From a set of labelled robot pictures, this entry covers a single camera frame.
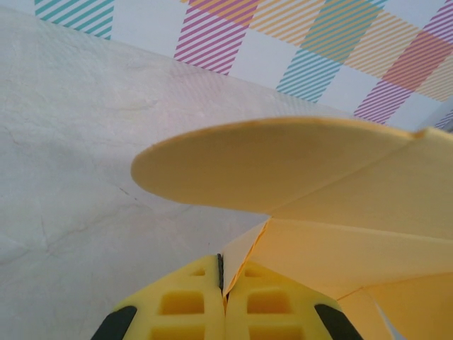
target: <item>striped wallpaper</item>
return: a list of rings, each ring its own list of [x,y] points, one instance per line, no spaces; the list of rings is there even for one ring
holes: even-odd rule
[[[0,0],[25,3],[356,118],[409,130],[453,119],[453,0]]]

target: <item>black rubber edge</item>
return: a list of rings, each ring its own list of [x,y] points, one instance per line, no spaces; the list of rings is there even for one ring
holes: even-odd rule
[[[328,305],[314,306],[332,340],[363,340],[349,319],[339,310]]]
[[[224,258],[221,254],[217,254],[217,265],[219,267],[219,288],[224,292]]]
[[[110,313],[99,326],[91,340],[123,340],[137,308],[126,306]]]

